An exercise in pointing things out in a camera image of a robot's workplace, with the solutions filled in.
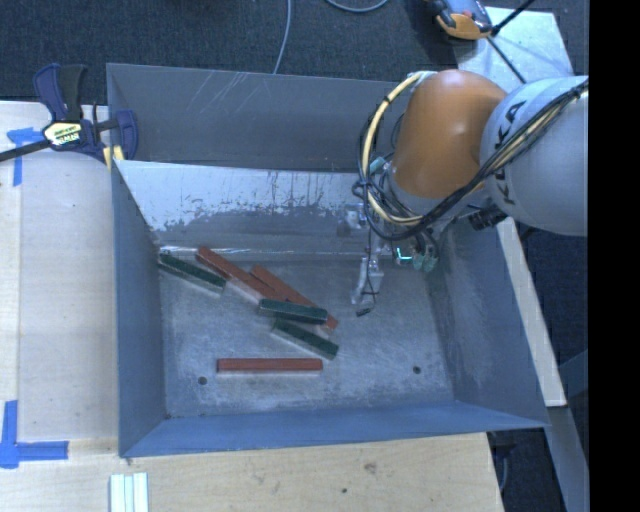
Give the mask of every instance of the black cable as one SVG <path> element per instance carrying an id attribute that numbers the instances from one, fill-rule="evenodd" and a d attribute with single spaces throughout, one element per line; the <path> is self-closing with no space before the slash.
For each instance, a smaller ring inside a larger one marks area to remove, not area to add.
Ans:
<path id="1" fill-rule="evenodd" d="M 516 69 L 516 67 L 513 65 L 513 63 L 509 60 L 509 58 L 502 52 L 502 50 L 500 48 L 498 48 L 498 45 L 496 44 L 496 42 L 493 40 L 493 38 L 491 36 L 487 37 L 487 41 L 489 41 L 489 44 L 491 46 L 493 46 L 493 48 L 495 49 L 495 51 L 498 52 L 498 55 L 500 55 L 500 57 L 502 57 L 502 60 L 507 64 L 507 66 L 509 66 L 509 68 L 511 69 L 511 71 L 513 71 L 513 73 L 518 77 L 518 80 L 520 80 L 520 82 L 522 82 L 523 84 L 526 84 L 527 81 L 524 79 L 524 77 L 520 74 L 520 72 Z"/>
<path id="2" fill-rule="evenodd" d="M 282 38 L 282 45 L 280 46 L 280 54 L 278 55 L 278 60 L 276 61 L 276 66 L 273 68 L 272 74 L 277 74 L 278 69 L 280 68 L 280 62 L 282 61 L 282 55 L 284 54 L 284 47 L 287 45 L 287 40 L 289 39 L 289 28 L 291 27 L 291 10 L 293 6 L 291 5 L 291 0 L 287 0 L 287 24 L 284 29 L 284 36 Z"/>
<path id="3" fill-rule="evenodd" d="M 498 23 L 495 27 L 491 29 L 491 35 L 497 36 L 498 32 L 502 30 L 502 28 L 509 23 L 513 18 L 518 16 L 522 11 L 524 11 L 527 7 L 529 7 L 535 0 L 527 0 L 524 4 L 518 7 L 515 11 L 513 11 L 509 16 L 503 19 L 500 23 Z"/>

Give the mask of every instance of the blue tape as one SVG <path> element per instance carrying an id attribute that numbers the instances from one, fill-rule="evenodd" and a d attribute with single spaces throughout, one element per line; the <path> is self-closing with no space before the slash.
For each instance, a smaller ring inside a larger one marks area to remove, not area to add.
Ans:
<path id="1" fill-rule="evenodd" d="M 5 402 L 0 441 L 0 468 L 16 469 L 20 462 L 32 460 L 66 460 L 69 441 L 18 443 L 18 401 Z"/>
<path id="2" fill-rule="evenodd" d="M 41 132 L 34 130 L 33 128 L 21 128 L 19 130 L 10 130 L 7 132 L 7 137 L 13 142 L 16 147 L 20 147 L 24 144 L 30 144 L 32 142 L 40 142 L 44 139 Z M 13 164 L 13 186 L 17 187 L 22 183 L 22 157 L 19 156 L 15 159 Z"/>

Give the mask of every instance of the gray cable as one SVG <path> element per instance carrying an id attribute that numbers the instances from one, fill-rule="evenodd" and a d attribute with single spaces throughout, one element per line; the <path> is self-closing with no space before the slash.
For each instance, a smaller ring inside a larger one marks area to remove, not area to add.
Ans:
<path id="1" fill-rule="evenodd" d="M 375 5 L 372 5 L 370 7 L 348 7 L 346 5 L 342 5 L 339 4 L 338 2 L 335 2 L 334 0 L 325 0 L 325 2 L 327 2 L 329 5 L 333 5 L 336 9 L 340 9 L 342 11 L 347 11 L 347 12 L 355 12 L 355 13 L 364 13 L 364 12 L 371 12 L 371 11 L 375 11 L 376 9 L 379 9 L 380 7 L 382 7 L 384 4 L 386 4 L 389 0 L 382 0 L 380 2 L 378 2 Z"/>
<path id="2" fill-rule="evenodd" d="M 280 62 L 282 61 L 282 55 L 284 54 L 284 47 L 287 45 L 287 39 L 289 39 L 289 27 L 291 26 L 291 8 L 291 0 L 287 0 L 287 26 L 284 29 L 284 37 L 282 38 L 282 45 L 280 46 L 280 55 L 278 55 L 276 67 L 273 68 L 274 75 L 278 73 L 278 68 L 280 68 Z"/>

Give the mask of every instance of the blue clamp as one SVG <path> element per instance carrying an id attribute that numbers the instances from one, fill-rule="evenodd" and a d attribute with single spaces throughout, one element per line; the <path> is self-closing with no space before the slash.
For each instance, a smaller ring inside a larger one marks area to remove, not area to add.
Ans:
<path id="1" fill-rule="evenodd" d="M 18 443 L 18 401 L 4 404 L 2 440 L 0 441 L 0 468 L 16 469 L 20 462 L 68 459 L 69 441 Z"/>
<path id="2" fill-rule="evenodd" d="M 33 77 L 38 99 L 51 114 L 51 124 L 43 130 L 51 149 L 83 153 L 106 163 L 106 146 L 100 140 L 100 132 L 118 128 L 122 152 L 125 158 L 133 158 L 138 148 L 138 130 L 133 111 L 119 110 L 115 119 L 98 123 L 94 108 L 93 123 L 83 119 L 79 90 L 86 71 L 83 65 L 60 66 L 54 63 L 42 68 Z"/>

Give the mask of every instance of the black floor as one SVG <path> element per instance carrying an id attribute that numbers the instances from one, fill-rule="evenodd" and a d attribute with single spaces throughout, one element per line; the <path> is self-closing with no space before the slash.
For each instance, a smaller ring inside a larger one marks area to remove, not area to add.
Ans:
<path id="1" fill-rule="evenodd" d="M 363 6 L 378 0 L 342 0 Z M 524 2 L 486 0 L 516 9 Z M 229 69 L 399 81 L 417 69 L 457 66 L 423 0 L 389 0 L 366 14 L 325 0 L 66 0 L 3 2 L 0 99 L 34 100 L 43 66 L 83 63 L 85 103 L 106 104 L 105 63 Z M 575 74 L 589 74 L 589 0 L 539 0 L 554 14 Z M 560 365 L 587 348 L 587 240 L 526 232 L 523 245 Z M 589 456 L 588 391 L 571 399 Z M 544 433 L 498 434 L 512 443 L 505 481 L 507 512 L 564 512 Z"/>

